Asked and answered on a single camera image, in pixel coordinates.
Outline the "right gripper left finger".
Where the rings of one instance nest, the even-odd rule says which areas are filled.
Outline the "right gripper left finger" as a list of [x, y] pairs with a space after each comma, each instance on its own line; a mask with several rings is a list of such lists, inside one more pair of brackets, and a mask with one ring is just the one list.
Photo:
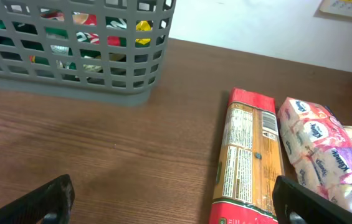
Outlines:
[[70, 176], [60, 175], [0, 208], [0, 224], [68, 223], [74, 199]]

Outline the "green coffee sachet bag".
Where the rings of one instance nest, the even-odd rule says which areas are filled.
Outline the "green coffee sachet bag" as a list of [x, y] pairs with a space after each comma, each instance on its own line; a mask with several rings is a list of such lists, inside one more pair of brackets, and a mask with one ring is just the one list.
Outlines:
[[[65, 17], [64, 13], [60, 10], [54, 9], [45, 9], [42, 8], [43, 11], [40, 14], [43, 19], [48, 19], [50, 21], [64, 22]], [[72, 14], [73, 23], [76, 25], [86, 25], [97, 27], [97, 17], [94, 14], [85, 14], [81, 12], [73, 12]], [[18, 21], [11, 22], [16, 34], [30, 34], [33, 36], [37, 36], [38, 34], [43, 34], [43, 32], [37, 31], [35, 25], [30, 23], [23, 23]], [[154, 21], [151, 20], [137, 20], [135, 22], [135, 30], [137, 32], [151, 32], [154, 29]], [[128, 28], [128, 23], [126, 19], [117, 18], [117, 17], [106, 17], [105, 25], [110, 31], [126, 31]], [[7, 26], [0, 19], [0, 30], [8, 30]], [[45, 37], [47, 39], [54, 40], [70, 40], [70, 31], [66, 31], [65, 29], [60, 29], [57, 27], [44, 27]], [[92, 49], [92, 47], [101, 46], [101, 43], [104, 43], [104, 36], [100, 37], [96, 32], [85, 32], [81, 30], [77, 30], [74, 32], [74, 36], [78, 43], [81, 43], [81, 47], [71, 47], [69, 45], [64, 44], [49, 44], [48, 47], [43, 47], [43, 44], [36, 41], [31, 40], [20, 40], [22, 46], [26, 50], [35, 50], [38, 52], [51, 52], [51, 55], [58, 56], [57, 59], [49, 59], [48, 56], [36, 55], [32, 53], [28, 53], [27, 57], [31, 64], [40, 64], [40, 65], [54, 65], [50, 60], [55, 61], [56, 67], [60, 70], [83, 70], [87, 73], [104, 73], [104, 60], [102, 56], [104, 55], [104, 50]], [[118, 47], [118, 48], [126, 48], [135, 47], [136, 49], [147, 49], [149, 47], [154, 46], [154, 38], [142, 38], [135, 39], [134, 44], [128, 44], [127, 38], [119, 35], [108, 35], [106, 37], [106, 45], [109, 47]], [[15, 43], [12, 38], [5, 37], [0, 35], [0, 45], [12, 46], [15, 47]], [[0, 54], [3, 59], [6, 60], [22, 60], [21, 56], [15, 52], [6, 52], [0, 51]], [[147, 74], [146, 67], [137, 67], [137, 68], [126, 68], [125, 65], [127, 62], [134, 62], [137, 64], [144, 64], [148, 62], [148, 57], [150, 56], [148, 53], [122, 53], [116, 52], [115, 50], [109, 50], [107, 53], [108, 61], [110, 62], [107, 65], [110, 75], [115, 77], [125, 77], [128, 72], [133, 72], [133, 77], [142, 77]], [[81, 62], [80, 65], [76, 63], [76, 56], [80, 56], [79, 58], [85, 60], [85, 62]], [[92, 64], [93, 61], [102, 60], [102, 65], [100, 64]], [[72, 82], [81, 82], [81, 76], [75, 74], [63, 73], [62, 79], [69, 80]], [[104, 85], [104, 78], [95, 78], [88, 77], [85, 75], [86, 82], [93, 83], [96, 85]], [[117, 88], [125, 88], [126, 81], [121, 81], [120, 79], [112, 78], [112, 86]]]

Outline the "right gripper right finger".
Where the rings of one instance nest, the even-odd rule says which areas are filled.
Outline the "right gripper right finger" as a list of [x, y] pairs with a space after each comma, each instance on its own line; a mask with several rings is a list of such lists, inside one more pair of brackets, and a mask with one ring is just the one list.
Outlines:
[[280, 175], [272, 193], [279, 223], [349, 224], [352, 213]]

